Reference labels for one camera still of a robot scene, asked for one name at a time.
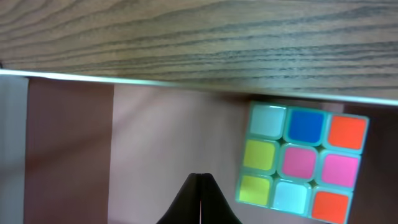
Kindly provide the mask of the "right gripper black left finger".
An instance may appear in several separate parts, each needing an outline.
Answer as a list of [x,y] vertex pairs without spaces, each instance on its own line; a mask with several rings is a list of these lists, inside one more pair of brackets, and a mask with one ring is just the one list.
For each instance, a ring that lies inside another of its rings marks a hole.
[[201,210],[200,175],[191,173],[169,209],[157,224],[199,224]]

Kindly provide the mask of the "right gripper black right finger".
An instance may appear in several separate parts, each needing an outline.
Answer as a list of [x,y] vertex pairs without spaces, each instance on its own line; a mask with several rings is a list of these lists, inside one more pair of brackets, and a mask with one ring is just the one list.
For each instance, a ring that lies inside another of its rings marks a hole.
[[201,224],[241,224],[210,173],[201,176]]

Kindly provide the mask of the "colourful puzzle cube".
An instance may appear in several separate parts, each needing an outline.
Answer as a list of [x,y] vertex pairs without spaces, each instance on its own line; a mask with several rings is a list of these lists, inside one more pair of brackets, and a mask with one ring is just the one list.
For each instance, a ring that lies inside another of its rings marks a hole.
[[368,126],[365,116],[253,101],[237,202],[346,223]]

